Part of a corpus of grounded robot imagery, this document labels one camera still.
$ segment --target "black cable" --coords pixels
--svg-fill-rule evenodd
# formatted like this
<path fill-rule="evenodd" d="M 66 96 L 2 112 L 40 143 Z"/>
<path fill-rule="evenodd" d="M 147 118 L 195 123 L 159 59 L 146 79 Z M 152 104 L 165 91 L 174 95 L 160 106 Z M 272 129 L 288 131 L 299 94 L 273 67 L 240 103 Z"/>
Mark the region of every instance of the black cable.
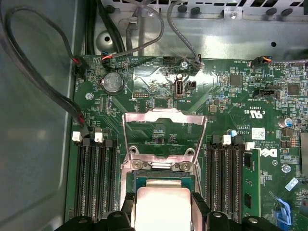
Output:
<path fill-rule="evenodd" d="M 98 13 L 100 17 L 102 18 L 103 23 L 105 24 L 105 27 L 110 35 L 110 38 L 113 42 L 114 49 L 117 53 L 125 52 L 125 46 L 121 37 L 120 32 L 118 31 L 117 27 L 109 17 L 106 9 L 104 8 L 101 0 L 96 0 L 97 7 L 98 7 Z"/>
<path fill-rule="evenodd" d="M 4 27 L 2 12 L 1 12 L 1 2 L 2 0 L 0 0 L 0 44 L 2 45 L 3 49 L 6 51 L 11 60 L 15 63 L 18 69 L 25 75 L 25 77 L 29 81 L 31 81 L 38 89 L 40 89 L 43 93 L 45 93 L 48 97 L 50 97 L 54 102 L 56 102 L 59 106 L 65 109 L 73 117 L 73 119 L 81 127 L 81 134 L 84 137 L 89 136 L 89 131 L 87 129 L 85 119 L 83 117 L 80 107 L 71 99 L 57 92 L 35 69 L 35 67 L 26 57 L 25 53 L 18 46 L 16 39 L 14 38 L 12 33 L 11 19 L 15 12 L 23 10 L 37 14 L 61 35 L 64 41 L 65 48 L 69 54 L 69 57 L 74 60 L 74 56 L 71 52 L 69 42 L 64 32 L 59 28 L 58 25 L 56 25 L 42 13 L 27 6 L 17 6 L 9 9 L 5 15 L 5 27 Z"/>
<path fill-rule="evenodd" d="M 95 55 L 94 49 L 94 29 L 96 22 L 97 4 L 96 0 L 88 0 L 87 21 L 85 28 L 85 54 Z"/>

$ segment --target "component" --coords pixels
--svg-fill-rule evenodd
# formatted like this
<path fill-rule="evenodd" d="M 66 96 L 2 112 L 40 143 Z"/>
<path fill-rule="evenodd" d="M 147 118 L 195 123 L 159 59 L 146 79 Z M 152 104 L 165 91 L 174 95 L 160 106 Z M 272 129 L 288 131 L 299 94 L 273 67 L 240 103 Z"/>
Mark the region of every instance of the component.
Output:
<path fill-rule="evenodd" d="M 237 135 L 237 132 L 236 130 L 229 129 L 227 130 L 227 135 L 231 135 L 231 137 L 234 137 Z"/>
<path fill-rule="evenodd" d="M 288 83 L 288 95 L 299 95 L 300 85 L 298 83 Z"/>
<path fill-rule="evenodd" d="M 73 74 L 78 78 L 85 79 L 87 70 L 90 69 L 90 66 L 88 65 L 87 61 L 79 55 L 75 56 L 74 59 L 75 67 Z"/>
<path fill-rule="evenodd" d="M 308 177 L 308 133 L 300 134 L 300 149 L 301 172 L 303 176 Z"/>
<path fill-rule="evenodd" d="M 188 83 L 185 86 L 185 90 L 195 90 L 197 88 L 197 82 L 196 81 L 188 81 Z"/>
<path fill-rule="evenodd" d="M 294 133 L 294 129 L 285 128 L 282 130 L 282 135 L 286 137 L 293 136 L 293 133 Z"/>
<path fill-rule="evenodd" d="M 251 208 L 251 199 L 252 199 L 251 195 L 249 195 L 248 193 L 245 193 L 245 195 L 244 195 L 244 204 L 248 208 Z"/>
<path fill-rule="evenodd" d="M 258 89 L 253 92 L 254 98 L 263 98 L 263 97 L 274 97 L 276 99 L 280 98 L 280 93 L 278 90 L 274 89 Z"/>
<path fill-rule="evenodd" d="M 244 166 L 246 166 L 248 168 L 251 168 L 251 166 L 252 166 L 252 159 L 251 159 L 250 153 L 244 154 Z"/>
<path fill-rule="evenodd" d="M 102 86 L 109 95 L 118 95 L 124 89 L 124 79 L 117 72 L 110 72 L 102 79 Z"/>
<path fill-rule="evenodd" d="M 163 65 L 174 65 L 176 62 L 175 57 L 164 56 L 163 57 Z"/>
<path fill-rule="evenodd" d="M 175 82 L 175 97 L 181 97 L 183 94 L 183 82 L 178 80 Z"/>
<path fill-rule="evenodd" d="M 299 213 L 308 218 L 308 199 L 303 198 L 300 203 Z"/>
<path fill-rule="evenodd" d="M 220 143 L 219 135 L 212 135 L 212 144 Z"/>
<path fill-rule="evenodd" d="M 75 141 L 75 142 L 81 142 L 82 141 L 82 136 L 81 136 L 80 131 L 73 131 L 72 141 Z"/>
<path fill-rule="evenodd" d="M 216 105 L 210 105 L 208 110 L 209 110 L 209 112 L 215 113 L 215 112 L 217 112 L 217 106 Z"/>
<path fill-rule="evenodd" d="M 284 173 L 289 173 L 289 172 L 291 172 L 291 167 L 290 167 L 289 165 L 283 165 L 283 166 L 281 167 L 281 170 L 282 170 L 282 172 L 284 172 Z"/>
<path fill-rule="evenodd" d="M 251 61 L 251 66 L 264 66 L 265 64 L 269 64 L 269 63 L 270 63 L 270 57 L 261 56 Z"/>
<path fill-rule="evenodd" d="M 230 145 L 231 144 L 231 135 L 223 135 L 222 145 Z"/>
<path fill-rule="evenodd" d="M 278 125 L 281 128 L 291 127 L 293 125 L 293 121 L 290 118 L 282 118 L 279 120 Z"/>
<path fill-rule="evenodd" d="M 286 141 L 280 141 L 280 147 L 281 148 L 286 148 L 287 147 Z"/>
<path fill-rule="evenodd" d="M 103 133 L 102 132 L 96 132 L 94 136 L 94 141 L 97 143 L 102 143 L 104 141 Z"/>
<path fill-rule="evenodd" d="M 230 85 L 240 87 L 242 85 L 242 76 L 230 75 Z"/>

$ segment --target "screw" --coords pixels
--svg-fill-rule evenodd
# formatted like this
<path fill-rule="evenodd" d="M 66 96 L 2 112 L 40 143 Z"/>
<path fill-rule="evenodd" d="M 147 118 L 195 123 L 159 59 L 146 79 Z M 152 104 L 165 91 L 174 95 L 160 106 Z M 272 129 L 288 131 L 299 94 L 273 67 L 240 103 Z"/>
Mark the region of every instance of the screw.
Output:
<path fill-rule="evenodd" d="M 236 11 L 233 11 L 232 13 L 230 13 L 230 18 L 231 19 L 236 19 L 237 17 L 237 12 Z"/>
<path fill-rule="evenodd" d="M 87 93 L 86 94 L 86 100 L 93 100 L 94 95 L 92 93 Z"/>
<path fill-rule="evenodd" d="M 153 11 L 148 11 L 148 15 L 149 15 L 150 17 L 152 17 L 152 16 L 154 15 L 154 12 L 153 12 Z"/>
<path fill-rule="evenodd" d="M 250 218 L 248 219 L 251 223 L 254 223 L 254 224 L 257 224 L 258 223 L 258 220 L 255 219 L 255 218 Z"/>
<path fill-rule="evenodd" d="M 81 219 L 78 223 L 79 224 L 84 224 L 84 223 L 87 223 L 88 221 L 86 219 Z"/>
<path fill-rule="evenodd" d="M 214 213 L 213 214 L 216 218 L 221 218 L 221 214 L 220 213 Z"/>
<path fill-rule="evenodd" d="M 284 173 L 288 173 L 288 172 L 291 172 L 291 167 L 289 165 L 283 165 L 281 170 L 284 172 Z"/>
<path fill-rule="evenodd" d="M 180 67 L 181 67 L 181 69 L 187 69 L 188 68 L 188 62 L 186 62 L 186 61 L 181 62 Z"/>
<path fill-rule="evenodd" d="M 183 163 L 181 166 L 182 171 L 189 171 L 191 169 L 191 165 L 189 163 Z"/>

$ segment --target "integrated circuit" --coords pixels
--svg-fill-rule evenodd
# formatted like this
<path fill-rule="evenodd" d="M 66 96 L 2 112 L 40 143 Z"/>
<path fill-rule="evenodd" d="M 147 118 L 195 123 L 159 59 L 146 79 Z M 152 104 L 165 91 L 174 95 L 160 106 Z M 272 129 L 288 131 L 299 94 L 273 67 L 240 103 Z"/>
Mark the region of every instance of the integrated circuit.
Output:
<path fill-rule="evenodd" d="M 252 202 L 252 196 L 249 195 L 248 193 L 244 194 L 244 204 L 245 206 L 247 206 L 248 208 L 251 208 L 251 202 Z"/>
<path fill-rule="evenodd" d="M 242 85 L 242 76 L 230 75 L 230 85 L 240 87 Z"/>
<path fill-rule="evenodd" d="M 244 166 L 248 167 L 248 168 L 252 167 L 251 154 L 249 154 L 249 153 L 244 154 Z"/>
<path fill-rule="evenodd" d="M 299 83 L 288 83 L 288 95 L 299 95 L 300 85 Z"/>
<path fill-rule="evenodd" d="M 215 113 L 215 112 L 217 112 L 217 106 L 216 105 L 210 105 L 208 110 L 209 110 L 209 112 Z"/>

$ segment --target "black connector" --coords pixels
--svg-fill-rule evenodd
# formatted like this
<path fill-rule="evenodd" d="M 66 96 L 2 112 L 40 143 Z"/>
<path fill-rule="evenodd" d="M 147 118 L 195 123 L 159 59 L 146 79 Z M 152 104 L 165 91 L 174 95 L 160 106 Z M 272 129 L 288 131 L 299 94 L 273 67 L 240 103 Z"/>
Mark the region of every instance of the black connector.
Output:
<path fill-rule="evenodd" d="M 75 56 L 73 60 L 75 62 L 75 67 L 73 72 L 74 76 L 85 79 L 87 70 L 90 69 L 89 64 L 84 58 L 82 58 L 79 55 Z"/>
<path fill-rule="evenodd" d="M 270 61 L 266 59 L 269 59 L 269 57 L 268 56 L 257 57 L 253 61 L 251 61 L 251 66 L 264 66 L 266 64 L 269 64 Z"/>

